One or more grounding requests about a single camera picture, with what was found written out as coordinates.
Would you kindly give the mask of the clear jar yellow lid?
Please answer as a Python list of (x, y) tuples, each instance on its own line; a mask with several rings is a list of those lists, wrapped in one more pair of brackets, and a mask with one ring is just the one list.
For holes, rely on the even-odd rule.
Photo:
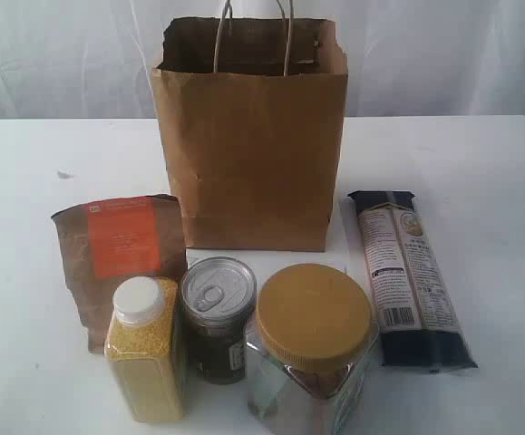
[(297, 264), (258, 292), (244, 330), (249, 411), (273, 434), (339, 434), (378, 338), (365, 291), (331, 266)]

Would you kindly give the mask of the yellow grain bottle white cap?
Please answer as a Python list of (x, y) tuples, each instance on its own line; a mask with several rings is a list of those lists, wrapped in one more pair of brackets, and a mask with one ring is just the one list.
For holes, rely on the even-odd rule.
[(131, 416), (181, 420), (187, 358), (177, 282), (135, 276), (117, 287), (112, 303), (104, 355)]

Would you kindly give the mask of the brown paper shopping bag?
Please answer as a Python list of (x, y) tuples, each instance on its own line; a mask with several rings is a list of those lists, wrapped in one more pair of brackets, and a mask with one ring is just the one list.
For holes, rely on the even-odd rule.
[(347, 82), (333, 21), (170, 22), (151, 88), (188, 247), (325, 250)]

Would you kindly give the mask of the dark jar pull-tab lid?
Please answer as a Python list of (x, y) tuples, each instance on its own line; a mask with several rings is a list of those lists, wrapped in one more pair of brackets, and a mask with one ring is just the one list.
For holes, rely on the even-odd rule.
[(257, 297), (257, 279), (243, 262), (214, 256), (195, 263), (180, 284), (190, 363), (214, 384), (245, 377), (244, 327)]

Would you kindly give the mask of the brown pouch orange label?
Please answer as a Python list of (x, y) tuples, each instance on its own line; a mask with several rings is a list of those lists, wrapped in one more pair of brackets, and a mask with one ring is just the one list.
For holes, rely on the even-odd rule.
[(94, 201), (58, 211), (52, 221), (90, 353), (103, 351), (112, 297), (122, 282), (135, 276), (179, 282), (187, 270), (180, 204), (173, 196)]

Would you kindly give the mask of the black noodle packet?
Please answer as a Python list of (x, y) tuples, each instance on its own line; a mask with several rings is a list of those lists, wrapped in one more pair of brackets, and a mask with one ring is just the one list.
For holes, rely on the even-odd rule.
[(354, 201), (381, 334), (383, 364), (443, 372), (472, 359), (410, 191), (366, 191)]

